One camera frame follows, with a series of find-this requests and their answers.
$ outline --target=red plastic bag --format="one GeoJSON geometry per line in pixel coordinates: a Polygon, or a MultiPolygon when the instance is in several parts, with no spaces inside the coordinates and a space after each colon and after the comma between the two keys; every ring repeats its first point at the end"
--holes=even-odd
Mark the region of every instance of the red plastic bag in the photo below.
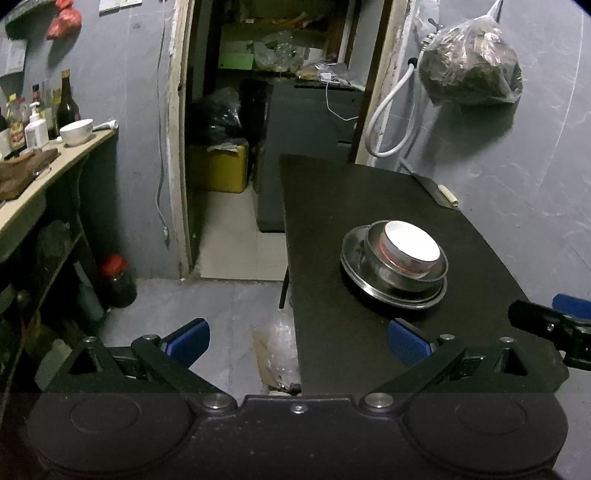
{"type": "Polygon", "coordinates": [[[66,8],[53,19],[49,30],[47,30],[47,39],[67,37],[71,33],[82,27],[82,14],[78,10],[66,8]]]}
{"type": "Polygon", "coordinates": [[[65,10],[66,8],[72,8],[74,6],[74,0],[56,0],[56,7],[60,10],[65,10]]]}

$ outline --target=black garbage bag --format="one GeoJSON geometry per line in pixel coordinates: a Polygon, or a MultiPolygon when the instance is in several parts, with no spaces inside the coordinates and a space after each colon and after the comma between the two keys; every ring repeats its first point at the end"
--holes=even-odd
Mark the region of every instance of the black garbage bag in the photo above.
{"type": "Polygon", "coordinates": [[[219,145],[243,137],[240,97],[235,89],[216,90],[187,108],[185,141],[189,145],[219,145]]]}

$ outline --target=wall shelf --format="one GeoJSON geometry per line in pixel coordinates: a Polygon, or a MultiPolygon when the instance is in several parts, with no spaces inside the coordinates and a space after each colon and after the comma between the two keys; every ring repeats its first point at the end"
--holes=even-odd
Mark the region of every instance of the wall shelf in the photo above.
{"type": "Polygon", "coordinates": [[[53,5],[55,0],[22,0],[5,17],[6,33],[10,38],[19,38],[20,29],[18,20],[28,15],[33,10],[46,5],[53,5]]]}

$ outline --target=tiled floor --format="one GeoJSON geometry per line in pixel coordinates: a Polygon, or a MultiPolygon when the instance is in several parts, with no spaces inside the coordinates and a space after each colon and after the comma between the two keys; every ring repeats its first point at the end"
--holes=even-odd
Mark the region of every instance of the tiled floor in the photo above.
{"type": "Polygon", "coordinates": [[[284,233],[256,227],[252,185],[240,194],[203,192],[204,218],[196,271],[202,278],[283,280],[287,268],[284,233]]]}
{"type": "Polygon", "coordinates": [[[211,343],[191,370],[241,402],[262,391],[252,328],[272,320],[280,293],[281,284],[272,282],[138,280],[138,298],[111,310],[100,337],[107,346],[125,346],[146,333],[165,336],[205,318],[211,343]]]}

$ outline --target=blue gripper pad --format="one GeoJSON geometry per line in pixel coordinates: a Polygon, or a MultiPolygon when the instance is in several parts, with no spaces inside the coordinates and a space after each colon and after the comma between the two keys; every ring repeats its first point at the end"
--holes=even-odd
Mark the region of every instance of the blue gripper pad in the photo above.
{"type": "Polygon", "coordinates": [[[388,345],[407,367],[419,363],[433,353],[429,342],[396,320],[391,320],[388,324],[388,345]]]}
{"type": "Polygon", "coordinates": [[[195,319],[163,339],[163,350],[182,366],[189,368],[209,347],[211,332],[203,319],[195,319]]]}
{"type": "Polygon", "coordinates": [[[552,300],[552,308],[578,319],[591,320],[591,301],[559,293],[552,300]]]}

